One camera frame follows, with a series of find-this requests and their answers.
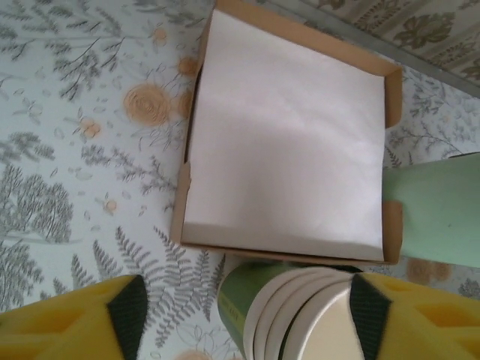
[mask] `open cardboard box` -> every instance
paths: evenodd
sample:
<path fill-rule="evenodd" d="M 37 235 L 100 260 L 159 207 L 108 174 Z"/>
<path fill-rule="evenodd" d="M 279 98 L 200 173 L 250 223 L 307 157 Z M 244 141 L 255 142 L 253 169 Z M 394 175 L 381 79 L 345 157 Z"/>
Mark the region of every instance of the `open cardboard box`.
<path fill-rule="evenodd" d="M 396 125 L 401 118 L 402 106 L 402 70 L 386 60 L 360 49 L 351 44 L 345 43 L 334 37 L 308 28 L 302 24 L 290 21 L 282 16 L 271 13 L 261 7 L 246 4 L 239 0 L 217 0 L 215 9 L 225 14 L 235 17 L 247 24 L 257 27 L 279 38 L 283 38 L 294 44 L 307 47 L 311 50 L 340 60 L 348 65 L 363 70 L 373 75 L 385 78 L 385 127 L 389 128 Z M 171 239 L 180 245 L 193 248 L 205 248 L 213 251 L 224 251 L 231 254 L 262 257 L 274 260 L 285 260 L 305 263 L 322 264 L 357 264 L 357 263 L 375 263 L 374 261 L 340 259 L 323 256 L 309 256 L 293 253 L 278 253 L 262 250 L 247 250 L 235 247 L 220 247 L 211 245 L 194 244 L 185 238 L 182 234 L 185 209 L 187 205 L 188 191 L 191 179 L 191 165 L 189 162 L 189 144 L 191 141 L 191 129 L 194 120 L 195 103 L 198 92 L 199 79 L 203 61 L 206 56 L 206 48 L 209 39 L 210 21 L 200 39 L 199 62 L 197 67 L 196 91 L 194 92 L 192 104 L 190 106 L 189 131 L 184 142 L 184 163 L 181 165 L 178 174 L 178 188 L 175 197 L 175 206 L 173 210 L 172 226 L 170 230 Z M 213 229 L 205 227 L 199 229 L 210 233 L 211 231 L 224 231 L 224 229 Z M 402 206 L 399 202 L 383 202 L 382 204 L 382 248 L 384 263 L 397 263 L 400 257 L 402 243 Z"/>

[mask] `floral tablecloth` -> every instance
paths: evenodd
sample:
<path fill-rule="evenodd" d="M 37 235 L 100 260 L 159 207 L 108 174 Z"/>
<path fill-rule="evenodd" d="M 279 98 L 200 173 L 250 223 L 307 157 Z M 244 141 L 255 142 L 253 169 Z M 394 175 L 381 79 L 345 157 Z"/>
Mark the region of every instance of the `floral tablecloth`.
<path fill-rule="evenodd" d="M 140 359 L 239 358 L 215 293 L 230 258 L 168 232 L 209 0 L 0 4 L 0 311 L 122 274 L 149 294 Z M 385 165 L 480 149 L 480 100 L 405 68 Z M 369 268 L 480 298 L 480 271 Z"/>

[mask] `patterned fabric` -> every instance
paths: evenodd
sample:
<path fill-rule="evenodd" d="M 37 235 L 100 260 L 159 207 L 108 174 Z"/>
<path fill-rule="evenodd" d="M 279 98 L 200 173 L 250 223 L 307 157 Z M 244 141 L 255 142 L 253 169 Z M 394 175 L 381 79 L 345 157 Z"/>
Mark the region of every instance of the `patterned fabric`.
<path fill-rule="evenodd" d="M 302 2 L 480 86 L 480 0 L 259 0 Z"/>
<path fill-rule="evenodd" d="M 141 274 L 149 309 L 140 359 L 239 359 L 215 300 L 234 260 L 168 239 L 198 40 L 211 6 L 0 4 L 0 311 Z M 421 16 L 398 32 L 398 42 L 422 47 L 450 26 L 440 16 L 435 29 L 442 31 L 414 40 Z M 387 167 L 480 149 L 480 100 L 409 68 L 403 81 L 403 119 L 387 133 Z M 368 269 L 480 299 L 478 269 L 411 259 Z"/>

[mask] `white paper sheet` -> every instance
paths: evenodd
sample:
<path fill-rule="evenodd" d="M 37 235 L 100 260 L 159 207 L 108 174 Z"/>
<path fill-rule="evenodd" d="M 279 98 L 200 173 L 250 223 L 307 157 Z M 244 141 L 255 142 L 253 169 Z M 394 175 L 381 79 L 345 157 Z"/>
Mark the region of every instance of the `white paper sheet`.
<path fill-rule="evenodd" d="M 384 91 L 383 77 L 216 10 L 186 239 L 382 260 Z"/>

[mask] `green cup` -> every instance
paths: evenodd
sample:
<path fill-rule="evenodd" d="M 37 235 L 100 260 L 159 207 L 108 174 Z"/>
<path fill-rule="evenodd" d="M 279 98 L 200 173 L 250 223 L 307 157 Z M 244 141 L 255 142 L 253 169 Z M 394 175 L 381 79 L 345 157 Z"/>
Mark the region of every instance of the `green cup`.
<path fill-rule="evenodd" d="M 220 318 L 245 359 L 245 319 L 259 291 L 276 276 L 303 267 L 286 263 L 246 262 L 230 272 L 220 286 Z"/>

